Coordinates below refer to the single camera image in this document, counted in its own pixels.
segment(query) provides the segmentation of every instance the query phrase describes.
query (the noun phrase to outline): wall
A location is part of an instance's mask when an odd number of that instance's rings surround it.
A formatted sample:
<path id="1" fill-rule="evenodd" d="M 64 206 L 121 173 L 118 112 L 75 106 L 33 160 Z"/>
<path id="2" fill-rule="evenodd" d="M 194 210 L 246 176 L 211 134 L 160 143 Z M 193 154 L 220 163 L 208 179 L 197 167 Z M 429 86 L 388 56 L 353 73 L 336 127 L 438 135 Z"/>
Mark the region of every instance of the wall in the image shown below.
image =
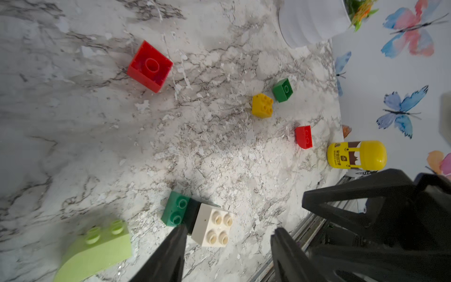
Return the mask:
<path id="1" fill-rule="evenodd" d="M 346 79 L 338 78 L 343 89 L 342 123 L 352 128 L 345 141 L 382 141 L 388 154 L 386 168 L 402 169 L 411 178 L 420 172 L 430 172 L 425 167 L 429 152 L 451 153 L 451 147 L 439 133 L 440 101 L 451 90 L 451 23 L 423 28 L 434 42 L 435 52 L 431 56 L 411 55 L 408 46 L 395 58 L 385 57 L 381 52 L 395 36 L 390 33 L 396 31 L 383 27 L 386 17 L 401 7 L 415 13 L 416 3 L 416 0 L 379 1 L 374 8 L 380 10 L 357 33 L 350 29 L 332 40 L 335 57 L 352 52 L 343 70 Z M 451 1 L 442 1 L 429 20 L 450 11 Z M 444 20 L 451 20 L 451 15 Z M 429 85 L 426 96 L 408 111 L 421 112 L 417 115 L 421 120 L 410 117 L 412 139 L 394 124 L 378 128 L 376 120 L 387 114 L 383 109 L 390 109 L 384 104 L 385 94 L 397 91 L 402 100 L 426 85 Z"/>

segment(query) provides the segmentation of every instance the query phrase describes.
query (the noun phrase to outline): green plant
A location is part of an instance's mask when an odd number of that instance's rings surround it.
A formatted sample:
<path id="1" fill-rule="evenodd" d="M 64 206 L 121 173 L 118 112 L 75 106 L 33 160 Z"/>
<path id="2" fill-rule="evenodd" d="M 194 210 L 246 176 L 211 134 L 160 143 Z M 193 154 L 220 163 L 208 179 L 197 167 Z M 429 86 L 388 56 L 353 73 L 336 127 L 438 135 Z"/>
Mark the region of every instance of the green plant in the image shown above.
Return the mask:
<path id="1" fill-rule="evenodd" d="M 351 20 L 351 26 L 354 26 L 354 32 L 362 26 L 362 21 L 368 19 L 379 9 L 372 10 L 373 4 L 377 0 L 344 0 L 346 11 Z"/>

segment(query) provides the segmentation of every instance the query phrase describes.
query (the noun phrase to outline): butterfly wallpaper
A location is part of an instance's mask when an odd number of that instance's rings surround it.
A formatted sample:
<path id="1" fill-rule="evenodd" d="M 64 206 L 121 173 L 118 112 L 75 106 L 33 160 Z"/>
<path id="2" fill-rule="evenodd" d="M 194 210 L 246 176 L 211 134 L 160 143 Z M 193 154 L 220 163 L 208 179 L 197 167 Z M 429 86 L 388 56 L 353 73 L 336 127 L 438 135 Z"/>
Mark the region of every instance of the butterfly wallpaper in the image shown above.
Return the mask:
<path id="1" fill-rule="evenodd" d="M 359 32 L 332 38 L 343 140 L 382 142 L 385 169 L 411 179 L 426 172 L 451 180 L 451 144 L 441 133 L 442 98 L 451 92 L 451 0 L 378 1 L 373 8 L 379 11 Z"/>
<path id="2" fill-rule="evenodd" d="M 379 128 L 386 129 L 394 122 L 394 127 L 404 133 L 404 136 L 408 136 L 412 139 L 414 129 L 409 116 L 420 119 L 416 115 L 421 113 L 409 113 L 407 111 L 416 106 L 416 104 L 418 104 L 421 99 L 426 96 L 428 90 L 429 85 L 426 85 L 420 90 L 413 92 L 412 95 L 407 94 L 402 102 L 398 92 L 385 94 L 384 104 L 391 108 L 391 110 L 384 109 L 384 111 L 387 111 L 388 114 L 385 114 L 377 119 L 376 122 L 379 125 Z"/>
<path id="3" fill-rule="evenodd" d="M 338 96 L 343 96 L 343 89 L 341 88 L 339 77 L 342 77 L 346 79 L 343 75 L 346 72 L 343 72 L 343 69 L 345 68 L 345 65 L 348 63 L 349 59 L 351 58 L 351 51 L 347 52 L 343 56 L 337 57 L 335 60 L 335 75 L 337 76 L 337 87 L 338 87 Z"/>
<path id="4" fill-rule="evenodd" d="M 451 180 L 451 153 L 445 157 L 442 151 L 432 151 L 429 153 L 427 161 L 428 169 Z"/>
<path id="5" fill-rule="evenodd" d="M 409 45 L 409 53 L 430 57 L 434 54 L 434 41 L 426 30 L 427 26 L 445 23 L 441 21 L 448 14 L 429 21 L 442 0 L 418 0 L 415 13 L 408 8 L 399 8 L 389 15 L 383 26 L 395 30 L 395 37 L 382 48 L 385 57 L 396 58 Z"/>

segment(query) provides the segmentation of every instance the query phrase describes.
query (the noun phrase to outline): white lego brick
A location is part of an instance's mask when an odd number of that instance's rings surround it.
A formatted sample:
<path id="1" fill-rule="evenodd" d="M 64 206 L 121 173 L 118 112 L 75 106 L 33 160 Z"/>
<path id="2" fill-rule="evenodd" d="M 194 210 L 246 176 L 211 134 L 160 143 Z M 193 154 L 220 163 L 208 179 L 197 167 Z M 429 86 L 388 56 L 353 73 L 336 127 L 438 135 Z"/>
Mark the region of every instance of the white lego brick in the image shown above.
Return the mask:
<path id="1" fill-rule="evenodd" d="M 234 216 L 232 213 L 201 204 L 191 238 L 201 247 L 225 247 Z"/>

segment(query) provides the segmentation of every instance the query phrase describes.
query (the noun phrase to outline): blue butterfly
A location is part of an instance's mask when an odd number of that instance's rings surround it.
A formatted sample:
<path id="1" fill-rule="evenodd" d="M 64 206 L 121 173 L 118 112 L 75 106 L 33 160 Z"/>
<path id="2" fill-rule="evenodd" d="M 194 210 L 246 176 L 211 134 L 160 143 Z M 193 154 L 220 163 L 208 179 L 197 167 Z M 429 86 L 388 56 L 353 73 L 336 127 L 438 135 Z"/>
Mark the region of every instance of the blue butterfly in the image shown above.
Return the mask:
<path id="1" fill-rule="evenodd" d="M 426 85 L 425 87 L 421 88 L 421 90 L 413 92 L 410 96 L 407 94 L 402 102 L 401 98 L 398 95 L 398 92 L 385 94 L 384 103 L 391 109 L 393 109 L 393 111 L 384 109 L 384 111 L 387 111 L 389 113 L 377 119 L 376 122 L 379 125 L 379 128 L 385 129 L 389 127 L 394 121 L 395 127 L 399 128 L 399 130 L 404 133 L 404 136 L 408 136 L 410 139 L 412 139 L 413 127 L 412 122 L 410 121 L 410 118 L 408 116 L 413 116 L 417 119 L 420 119 L 419 117 L 414 115 L 421 113 L 408 113 L 407 111 L 418 104 L 418 102 L 420 102 L 421 99 L 426 96 L 428 90 L 429 85 Z"/>
<path id="2" fill-rule="evenodd" d="M 341 72 L 345 68 L 345 65 L 348 63 L 349 59 L 351 58 L 351 51 L 347 52 L 341 57 L 337 57 L 335 60 L 335 75 L 337 76 L 337 87 L 338 87 L 338 96 L 343 96 L 343 89 L 341 89 L 340 81 L 338 80 L 338 77 L 341 76 L 342 78 L 346 79 L 343 75 L 346 72 Z"/>

